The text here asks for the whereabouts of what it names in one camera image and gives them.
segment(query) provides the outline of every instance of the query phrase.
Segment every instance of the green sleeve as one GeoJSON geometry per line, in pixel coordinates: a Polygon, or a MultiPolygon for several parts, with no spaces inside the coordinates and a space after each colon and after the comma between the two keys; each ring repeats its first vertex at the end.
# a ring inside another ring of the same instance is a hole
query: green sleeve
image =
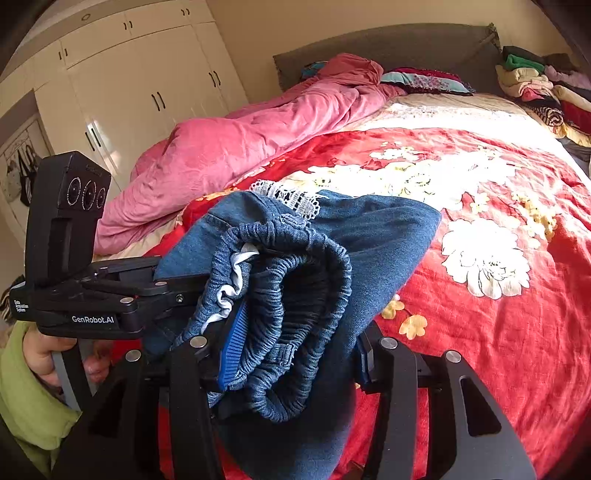
{"type": "Polygon", "coordinates": [[[53,397],[29,370],[22,352],[28,322],[17,322],[0,350],[0,415],[27,457],[45,475],[78,419],[78,412],[53,397]]]}

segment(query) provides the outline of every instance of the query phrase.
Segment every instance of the white lace trim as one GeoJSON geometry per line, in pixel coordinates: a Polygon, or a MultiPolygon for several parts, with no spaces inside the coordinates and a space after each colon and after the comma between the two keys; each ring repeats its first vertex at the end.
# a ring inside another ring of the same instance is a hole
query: white lace trim
{"type": "Polygon", "coordinates": [[[281,183],[271,180],[257,180],[249,190],[279,200],[306,220],[312,220],[320,213],[318,199],[322,195],[291,188],[286,189],[281,183]]]}

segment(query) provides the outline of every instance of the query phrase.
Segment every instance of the camera lens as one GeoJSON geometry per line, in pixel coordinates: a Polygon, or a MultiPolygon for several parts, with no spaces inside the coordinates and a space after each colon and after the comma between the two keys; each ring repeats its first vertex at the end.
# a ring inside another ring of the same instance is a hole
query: camera lens
{"type": "Polygon", "coordinates": [[[98,208],[103,208],[105,204],[105,199],[107,197],[107,193],[104,187],[99,190],[99,193],[96,195],[96,206],[98,208]]]}
{"type": "Polygon", "coordinates": [[[70,182],[70,185],[68,186],[68,192],[66,194],[68,205],[72,206],[78,201],[81,189],[82,184],[80,183],[80,179],[76,177],[74,180],[70,182]]]}
{"type": "Polygon", "coordinates": [[[82,208],[84,210],[90,210],[92,203],[96,197],[96,183],[92,180],[84,187],[84,193],[82,194],[82,208]]]}

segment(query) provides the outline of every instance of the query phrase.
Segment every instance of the white wardrobe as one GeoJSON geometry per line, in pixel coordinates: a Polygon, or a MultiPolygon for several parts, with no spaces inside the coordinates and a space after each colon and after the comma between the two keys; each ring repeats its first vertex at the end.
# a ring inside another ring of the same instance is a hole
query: white wardrobe
{"type": "Polygon", "coordinates": [[[79,150],[111,172],[110,197],[177,123],[248,103],[204,0],[162,1],[88,23],[5,82],[13,75],[34,88],[55,153],[79,150]]]}

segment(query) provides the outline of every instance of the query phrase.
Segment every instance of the beige wall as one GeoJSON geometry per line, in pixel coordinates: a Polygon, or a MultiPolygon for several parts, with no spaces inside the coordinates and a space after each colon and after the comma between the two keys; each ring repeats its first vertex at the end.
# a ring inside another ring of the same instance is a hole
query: beige wall
{"type": "Polygon", "coordinates": [[[22,274],[24,254],[0,215],[0,293],[22,274]]]}
{"type": "Polygon", "coordinates": [[[278,93],[273,55],[384,25],[494,23],[503,45],[570,52],[531,0],[207,0],[251,102],[278,93]]]}

